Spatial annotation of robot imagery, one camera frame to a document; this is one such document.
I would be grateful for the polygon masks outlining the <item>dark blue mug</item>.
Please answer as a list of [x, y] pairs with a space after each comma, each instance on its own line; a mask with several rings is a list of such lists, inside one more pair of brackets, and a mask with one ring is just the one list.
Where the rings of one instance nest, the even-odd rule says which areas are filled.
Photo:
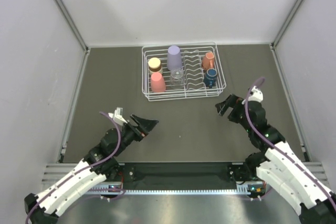
[[216, 84], [216, 81], [217, 81], [217, 70], [214, 68], [209, 68], [204, 76], [205, 86], [208, 88], [213, 88]]

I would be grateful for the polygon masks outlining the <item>pink plastic cup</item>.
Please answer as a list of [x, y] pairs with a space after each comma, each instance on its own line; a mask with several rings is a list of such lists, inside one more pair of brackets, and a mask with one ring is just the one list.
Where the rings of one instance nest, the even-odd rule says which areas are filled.
[[151, 75], [151, 89], [155, 93], [166, 91], [165, 81], [160, 72], [155, 72]]

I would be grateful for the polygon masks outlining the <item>pink handled mug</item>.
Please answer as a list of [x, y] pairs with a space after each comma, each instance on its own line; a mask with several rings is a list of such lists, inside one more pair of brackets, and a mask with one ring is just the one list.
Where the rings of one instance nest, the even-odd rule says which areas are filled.
[[202, 68], [208, 70], [214, 68], [215, 65], [215, 55], [212, 52], [207, 52], [202, 60]]

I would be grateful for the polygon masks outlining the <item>clear plastic cup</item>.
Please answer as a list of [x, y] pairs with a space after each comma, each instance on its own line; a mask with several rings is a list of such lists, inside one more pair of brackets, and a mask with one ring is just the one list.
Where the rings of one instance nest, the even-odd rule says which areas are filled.
[[185, 79], [182, 68], [174, 69], [170, 74], [170, 85], [173, 89], [184, 89]]

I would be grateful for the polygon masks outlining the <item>steel insulated tumbler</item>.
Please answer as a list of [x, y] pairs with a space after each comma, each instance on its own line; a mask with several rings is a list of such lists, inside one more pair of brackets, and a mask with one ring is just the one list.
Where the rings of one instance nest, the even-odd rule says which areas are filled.
[[150, 58], [148, 61], [149, 73], [153, 74], [156, 72], [163, 73], [163, 67], [161, 60], [157, 57]]

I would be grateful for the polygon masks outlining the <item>lavender plastic cup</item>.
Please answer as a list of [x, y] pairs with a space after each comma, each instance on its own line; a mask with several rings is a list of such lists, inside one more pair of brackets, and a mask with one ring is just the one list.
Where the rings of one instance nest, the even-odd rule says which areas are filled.
[[182, 69], [181, 50], [178, 46], [172, 45], [167, 51], [167, 68], [169, 71]]

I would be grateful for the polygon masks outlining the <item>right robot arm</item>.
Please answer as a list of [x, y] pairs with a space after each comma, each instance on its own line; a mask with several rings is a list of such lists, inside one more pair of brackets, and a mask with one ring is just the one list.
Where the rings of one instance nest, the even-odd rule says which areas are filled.
[[295, 155], [283, 135], [266, 119], [262, 94], [247, 101], [234, 94], [215, 105], [222, 116], [228, 109], [231, 122], [241, 125], [258, 153], [244, 162], [244, 173], [233, 179], [262, 180], [296, 212], [301, 223], [335, 223], [335, 193], [319, 181]]

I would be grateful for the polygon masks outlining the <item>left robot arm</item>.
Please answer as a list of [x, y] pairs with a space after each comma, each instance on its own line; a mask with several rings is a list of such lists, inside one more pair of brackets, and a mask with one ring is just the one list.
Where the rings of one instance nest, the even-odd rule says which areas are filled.
[[100, 142], [63, 178], [44, 191], [30, 193], [24, 199], [26, 223], [57, 223], [58, 218], [86, 192], [106, 180], [120, 175], [116, 157], [132, 142], [142, 141], [158, 124], [131, 114], [128, 120], [115, 110], [103, 113], [114, 125], [106, 131]]

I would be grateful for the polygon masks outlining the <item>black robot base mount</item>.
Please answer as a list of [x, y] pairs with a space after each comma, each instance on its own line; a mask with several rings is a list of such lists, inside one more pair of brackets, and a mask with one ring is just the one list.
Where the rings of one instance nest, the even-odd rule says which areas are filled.
[[251, 175], [243, 162], [123, 163], [124, 189], [234, 189], [247, 185], [249, 198], [261, 198], [267, 184]]

